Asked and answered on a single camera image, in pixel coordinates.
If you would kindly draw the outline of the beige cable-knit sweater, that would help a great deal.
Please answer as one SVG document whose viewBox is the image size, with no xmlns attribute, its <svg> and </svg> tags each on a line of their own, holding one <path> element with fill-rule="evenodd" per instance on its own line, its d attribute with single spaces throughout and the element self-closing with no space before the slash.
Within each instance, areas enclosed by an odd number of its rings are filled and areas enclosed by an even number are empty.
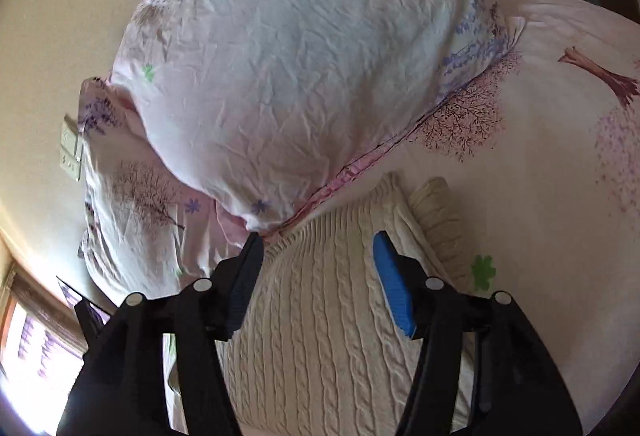
<svg viewBox="0 0 640 436">
<path fill-rule="evenodd" d="M 394 323 L 372 255 L 385 231 L 431 276 L 469 291 L 454 198 L 440 177 L 412 193 L 387 174 L 336 198 L 267 248 L 241 330 L 218 345 L 245 435 L 391 435 L 420 343 Z"/>
</svg>

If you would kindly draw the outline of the left pink floral pillow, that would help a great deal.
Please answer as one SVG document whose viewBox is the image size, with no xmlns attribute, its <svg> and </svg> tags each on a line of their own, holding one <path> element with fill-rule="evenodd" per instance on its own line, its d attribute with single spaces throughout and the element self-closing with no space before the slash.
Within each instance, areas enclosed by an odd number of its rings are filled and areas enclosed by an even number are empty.
<svg viewBox="0 0 640 436">
<path fill-rule="evenodd" d="M 243 223 L 171 174 L 123 92 L 85 80 L 78 127 L 86 188 L 81 252 L 114 304 L 131 292 L 175 294 L 239 253 L 248 236 Z"/>
</svg>

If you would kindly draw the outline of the pink floral pillow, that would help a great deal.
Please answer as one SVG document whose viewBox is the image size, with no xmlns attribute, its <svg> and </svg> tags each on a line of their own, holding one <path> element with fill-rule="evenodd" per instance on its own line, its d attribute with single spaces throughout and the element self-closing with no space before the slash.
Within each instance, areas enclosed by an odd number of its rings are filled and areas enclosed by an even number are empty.
<svg viewBox="0 0 640 436">
<path fill-rule="evenodd" d="M 267 232 L 404 138 L 520 33 L 496 0 L 142 0 L 110 81 L 172 174 Z"/>
<path fill-rule="evenodd" d="M 86 188 L 81 252 L 114 304 L 131 292 L 175 294 L 239 253 L 248 236 L 243 223 L 171 174 L 123 92 L 85 80 L 78 127 Z"/>
</svg>

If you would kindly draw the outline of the pink floral bed sheet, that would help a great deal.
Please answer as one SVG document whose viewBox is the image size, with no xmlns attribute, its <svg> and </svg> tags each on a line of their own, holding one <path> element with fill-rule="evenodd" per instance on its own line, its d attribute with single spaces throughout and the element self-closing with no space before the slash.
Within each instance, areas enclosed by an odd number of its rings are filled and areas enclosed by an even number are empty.
<svg viewBox="0 0 640 436">
<path fill-rule="evenodd" d="M 582 0 L 499 3 L 512 52 L 320 208 L 387 174 L 445 179 L 470 291 L 513 295 L 591 433 L 639 360 L 639 28 Z"/>
</svg>

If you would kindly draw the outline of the right pink floral pillow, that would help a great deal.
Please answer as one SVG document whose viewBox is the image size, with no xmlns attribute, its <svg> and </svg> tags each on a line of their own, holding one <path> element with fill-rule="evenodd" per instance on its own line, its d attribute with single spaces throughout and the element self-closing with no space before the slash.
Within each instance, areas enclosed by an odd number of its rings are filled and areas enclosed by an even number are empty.
<svg viewBox="0 0 640 436">
<path fill-rule="evenodd" d="M 110 81 L 172 174 L 267 232 L 404 138 L 520 33 L 496 0 L 142 0 Z"/>
</svg>

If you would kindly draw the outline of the white wall socket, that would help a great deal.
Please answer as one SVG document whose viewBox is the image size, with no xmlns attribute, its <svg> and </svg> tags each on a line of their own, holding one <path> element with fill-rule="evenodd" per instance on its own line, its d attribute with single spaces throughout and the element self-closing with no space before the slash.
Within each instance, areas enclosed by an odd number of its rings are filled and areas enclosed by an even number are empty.
<svg viewBox="0 0 640 436">
<path fill-rule="evenodd" d="M 67 176 L 73 179 L 74 182 L 79 182 L 81 178 L 81 162 L 76 159 L 70 152 L 62 148 L 60 150 L 60 156 L 58 157 L 60 167 L 64 170 Z"/>
</svg>

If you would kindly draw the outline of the white wall switch plate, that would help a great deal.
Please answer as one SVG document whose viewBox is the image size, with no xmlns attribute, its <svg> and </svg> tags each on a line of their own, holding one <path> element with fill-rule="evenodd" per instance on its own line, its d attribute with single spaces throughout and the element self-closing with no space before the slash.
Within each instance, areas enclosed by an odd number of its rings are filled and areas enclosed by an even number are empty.
<svg viewBox="0 0 640 436">
<path fill-rule="evenodd" d="M 76 122 L 64 115 L 61 125 L 60 144 L 62 149 L 78 162 L 82 159 L 82 140 Z"/>
</svg>

